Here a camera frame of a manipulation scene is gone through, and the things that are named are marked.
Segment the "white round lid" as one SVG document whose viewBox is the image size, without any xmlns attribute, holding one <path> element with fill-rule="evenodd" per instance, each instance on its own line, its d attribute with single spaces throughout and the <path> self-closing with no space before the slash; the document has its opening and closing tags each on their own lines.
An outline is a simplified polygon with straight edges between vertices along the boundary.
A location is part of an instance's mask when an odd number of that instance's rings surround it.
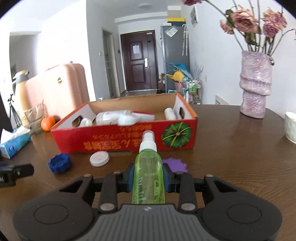
<svg viewBox="0 0 296 241">
<path fill-rule="evenodd" d="M 101 167 L 106 165 L 110 160 L 109 154 L 106 151 L 98 151 L 92 154 L 89 162 L 93 167 Z"/>
</svg>

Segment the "white board against wall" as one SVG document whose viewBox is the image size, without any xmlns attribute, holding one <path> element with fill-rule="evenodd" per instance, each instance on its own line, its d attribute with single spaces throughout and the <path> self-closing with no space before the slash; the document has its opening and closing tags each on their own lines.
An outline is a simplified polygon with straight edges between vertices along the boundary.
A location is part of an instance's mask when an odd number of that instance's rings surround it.
<svg viewBox="0 0 296 241">
<path fill-rule="evenodd" d="M 225 101 L 224 99 L 222 99 L 218 95 L 215 95 L 215 104 L 216 105 L 229 105 L 229 103 L 227 101 Z"/>
</svg>

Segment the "orange fruit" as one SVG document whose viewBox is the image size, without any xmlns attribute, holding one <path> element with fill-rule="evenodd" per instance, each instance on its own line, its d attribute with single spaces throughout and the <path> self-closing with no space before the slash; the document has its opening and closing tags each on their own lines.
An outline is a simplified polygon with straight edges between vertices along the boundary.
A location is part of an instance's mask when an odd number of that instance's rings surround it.
<svg viewBox="0 0 296 241">
<path fill-rule="evenodd" d="M 55 125 L 56 121 L 53 116 L 46 116 L 41 121 L 41 128 L 45 132 L 49 132 L 50 129 Z"/>
</svg>

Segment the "green spray bottle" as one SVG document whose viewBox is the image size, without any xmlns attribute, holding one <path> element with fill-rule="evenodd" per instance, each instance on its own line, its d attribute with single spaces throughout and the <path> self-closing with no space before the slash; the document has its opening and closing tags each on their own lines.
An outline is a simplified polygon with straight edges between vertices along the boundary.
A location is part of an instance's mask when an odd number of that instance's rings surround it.
<svg viewBox="0 0 296 241">
<path fill-rule="evenodd" d="M 152 131 L 143 133 L 139 153 L 135 159 L 132 203 L 165 203 L 163 163 Z"/>
</svg>

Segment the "red cardboard box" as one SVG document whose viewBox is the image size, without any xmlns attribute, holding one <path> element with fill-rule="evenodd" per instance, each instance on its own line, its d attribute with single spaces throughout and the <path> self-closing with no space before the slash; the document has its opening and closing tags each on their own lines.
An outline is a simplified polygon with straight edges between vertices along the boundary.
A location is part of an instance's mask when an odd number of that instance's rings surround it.
<svg viewBox="0 0 296 241">
<path fill-rule="evenodd" d="M 176 120 L 166 120 L 164 111 L 172 108 Z M 92 121 L 105 111 L 130 110 L 153 113 L 155 120 L 138 122 L 132 126 L 105 125 L 75 127 L 78 117 Z M 158 150 L 173 151 L 192 149 L 195 144 L 198 116 L 179 93 L 128 96 L 86 102 L 51 128 L 51 134 L 62 153 L 94 153 L 97 151 L 139 150 L 142 134 L 154 132 Z"/>
</svg>

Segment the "grey refrigerator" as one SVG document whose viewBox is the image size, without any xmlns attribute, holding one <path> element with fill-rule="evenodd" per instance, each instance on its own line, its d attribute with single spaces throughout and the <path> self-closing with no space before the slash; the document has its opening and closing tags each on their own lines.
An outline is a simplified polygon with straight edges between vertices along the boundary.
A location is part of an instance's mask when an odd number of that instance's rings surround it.
<svg viewBox="0 0 296 241">
<path fill-rule="evenodd" d="M 161 25 L 161 46 L 164 74 L 173 68 L 171 63 L 184 64 L 190 69 L 189 53 L 183 53 L 185 22 L 171 22 Z"/>
</svg>

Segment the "small white bottle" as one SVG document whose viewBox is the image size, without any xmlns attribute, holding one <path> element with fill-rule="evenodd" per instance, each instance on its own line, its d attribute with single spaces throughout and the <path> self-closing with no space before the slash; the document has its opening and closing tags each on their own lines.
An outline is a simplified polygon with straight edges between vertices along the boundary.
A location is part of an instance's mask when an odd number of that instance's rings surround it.
<svg viewBox="0 0 296 241">
<path fill-rule="evenodd" d="M 177 119 L 177 116 L 172 108 L 166 108 L 164 111 L 166 120 L 173 121 Z"/>
</svg>

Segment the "blue tissue pack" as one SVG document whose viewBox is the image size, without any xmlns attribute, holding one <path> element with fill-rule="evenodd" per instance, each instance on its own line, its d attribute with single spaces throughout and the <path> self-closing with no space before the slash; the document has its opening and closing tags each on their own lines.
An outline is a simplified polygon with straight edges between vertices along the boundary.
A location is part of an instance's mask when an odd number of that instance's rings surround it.
<svg viewBox="0 0 296 241">
<path fill-rule="evenodd" d="M 20 126 L 13 132 L 3 129 L 1 132 L 1 156 L 11 159 L 30 141 L 31 136 L 29 128 Z"/>
</svg>

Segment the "blue bottle cap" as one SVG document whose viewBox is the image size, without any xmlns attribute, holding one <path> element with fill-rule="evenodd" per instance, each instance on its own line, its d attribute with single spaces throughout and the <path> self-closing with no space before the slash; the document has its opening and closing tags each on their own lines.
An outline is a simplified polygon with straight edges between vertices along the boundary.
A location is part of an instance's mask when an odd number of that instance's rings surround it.
<svg viewBox="0 0 296 241">
<path fill-rule="evenodd" d="M 67 171 L 71 166 L 71 159 L 68 154 L 58 154 L 48 162 L 50 170 L 55 174 Z"/>
</svg>

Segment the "dried pink roses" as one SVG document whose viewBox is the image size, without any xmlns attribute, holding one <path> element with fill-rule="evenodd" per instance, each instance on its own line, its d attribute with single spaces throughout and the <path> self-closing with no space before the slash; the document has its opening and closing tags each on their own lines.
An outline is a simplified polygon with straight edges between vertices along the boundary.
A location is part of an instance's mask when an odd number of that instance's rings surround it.
<svg viewBox="0 0 296 241">
<path fill-rule="evenodd" d="M 211 1 L 205 2 L 223 16 L 219 21 L 223 32 L 233 36 L 239 33 L 244 38 L 248 51 L 262 52 L 271 57 L 283 37 L 290 32 L 295 32 L 295 28 L 285 30 L 288 23 L 283 11 L 273 11 L 269 8 L 261 13 L 259 1 L 257 1 L 258 14 L 255 14 L 251 1 L 248 2 L 251 9 L 244 8 L 233 1 L 233 6 L 225 11 Z"/>
</svg>

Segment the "white cup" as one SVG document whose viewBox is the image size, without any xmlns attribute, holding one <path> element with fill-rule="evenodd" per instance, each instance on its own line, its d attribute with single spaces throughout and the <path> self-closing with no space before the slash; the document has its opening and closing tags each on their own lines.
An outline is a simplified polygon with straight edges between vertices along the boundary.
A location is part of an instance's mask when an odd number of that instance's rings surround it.
<svg viewBox="0 0 296 241">
<path fill-rule="evenodd" d="M 285 113 L 285 136 L 289 141 L 296 144 L 296 113 Z"/>
</svg>

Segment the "yellow thermos jug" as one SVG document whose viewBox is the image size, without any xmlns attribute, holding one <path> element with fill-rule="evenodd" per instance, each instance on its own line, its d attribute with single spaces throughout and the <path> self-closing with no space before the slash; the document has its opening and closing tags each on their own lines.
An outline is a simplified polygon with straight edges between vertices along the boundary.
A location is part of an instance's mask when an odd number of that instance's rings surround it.
<svg viewBox="0 0 296 241">
<path fill-rule="evenodd" d="M 25 111 L 30 109 L 28 93 L 26 90 L 29 73 L 29 70 L 25 69 L 17 72 L 13 77 L 14 95 L 18 106 L 18 114 L 23 126 L 27 126 L 29 124 L 25 115 Z"/>
</svg>

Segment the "yellow blue toy pile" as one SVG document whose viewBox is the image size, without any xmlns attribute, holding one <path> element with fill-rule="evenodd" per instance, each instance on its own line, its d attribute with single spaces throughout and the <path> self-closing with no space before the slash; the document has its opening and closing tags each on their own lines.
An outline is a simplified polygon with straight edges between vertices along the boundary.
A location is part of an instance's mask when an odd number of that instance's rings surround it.
<svg viewBox="0 0 296 241">
<path fill-rule="evenodd" d="M 173 68 L 167 71 L 165 77 L 168 77 L 177 83 L 183 82 L 184 79 L 191 80 L 193 78 L 189 69 L 184 64 L 170 63 L 170 65 Z"/>
</svg>

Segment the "purple textured vase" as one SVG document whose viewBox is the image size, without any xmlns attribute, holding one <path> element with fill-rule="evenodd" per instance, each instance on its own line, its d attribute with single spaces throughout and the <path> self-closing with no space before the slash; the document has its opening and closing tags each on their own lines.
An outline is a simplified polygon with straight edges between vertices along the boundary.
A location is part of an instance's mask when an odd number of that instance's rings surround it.
<svg viewBox="0 0 296 241">
<path fill-rule="evenodd" d="M 240 112 L 251 118 L 265 116 L 266 97 L 271 95 L 272 65 L 267 54 L 242 51 L 239 86 L 243 90 Z"/>
</svg>

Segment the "purple cap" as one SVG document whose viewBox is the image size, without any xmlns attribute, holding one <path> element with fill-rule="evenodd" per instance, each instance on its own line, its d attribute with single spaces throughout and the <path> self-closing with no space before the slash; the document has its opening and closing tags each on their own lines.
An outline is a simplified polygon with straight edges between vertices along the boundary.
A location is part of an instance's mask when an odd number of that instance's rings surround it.
<svg viewBox="0 0 296 241">
<path fill-rule="evenodd" d="M 164 164 L 168 164 L 172 172 L 185 172 L 187 173 L 187 164 L 181 159 L 168 158 L 163 160 Z"/>
</svg>

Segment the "dark brown entrance door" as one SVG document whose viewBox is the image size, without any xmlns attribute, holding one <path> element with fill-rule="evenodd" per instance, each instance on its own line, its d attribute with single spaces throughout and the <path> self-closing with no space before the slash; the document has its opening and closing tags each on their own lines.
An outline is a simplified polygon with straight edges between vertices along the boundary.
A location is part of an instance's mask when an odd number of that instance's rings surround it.
<svg viewBox="0 0 296 241">
<path fill-rule="evenodd" d="M 158 89 L 158 61 L 155 31 L 141 31 L 120 36 L 126 90 Z"/>
</svg>

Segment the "red white lint brush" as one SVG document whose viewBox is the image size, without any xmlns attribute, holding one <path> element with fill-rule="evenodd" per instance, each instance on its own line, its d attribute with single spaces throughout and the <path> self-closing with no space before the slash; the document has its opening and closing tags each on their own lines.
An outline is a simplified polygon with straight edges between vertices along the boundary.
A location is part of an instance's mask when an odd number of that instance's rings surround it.
<svg viewBox="0 0 296 241">
<path fill-rule="evenodd" d="M 131 115 L 139 118 L 140 122 L 150 122 L 155 120 L 155 115 L 153 113 L 143 113 L 143 112 L 133 111 Z"/>
</svg>

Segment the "pink suitcase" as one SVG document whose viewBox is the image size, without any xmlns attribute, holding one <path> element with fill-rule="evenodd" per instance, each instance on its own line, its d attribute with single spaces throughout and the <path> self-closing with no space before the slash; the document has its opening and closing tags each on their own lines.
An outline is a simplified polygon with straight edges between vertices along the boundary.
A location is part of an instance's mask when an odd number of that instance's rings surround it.
<svg viewBox="0 0 296 241">
<path fill-rule="evenodd" d="M 25 90 L 31 107 L 42 103 L 47 114 L 56 120 L 63 119 L 90 100 L 84 67 L 72 62 L 30 78 Z"/>
</svg>

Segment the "white spray bottle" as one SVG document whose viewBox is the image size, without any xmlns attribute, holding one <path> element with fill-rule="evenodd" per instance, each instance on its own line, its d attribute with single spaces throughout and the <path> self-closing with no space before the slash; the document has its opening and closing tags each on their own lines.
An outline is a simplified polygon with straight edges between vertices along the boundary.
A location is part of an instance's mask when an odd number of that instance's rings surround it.
<svg viewBox="0 0 296 241">
<path fill-rule="evenodd" d="M 115 110 L 101 112 L 96 116 L 97 126 L 118 125 L 132 126 L 140 121 L 140 117 L 132 114 L 130 110 Z"/>
</svg>

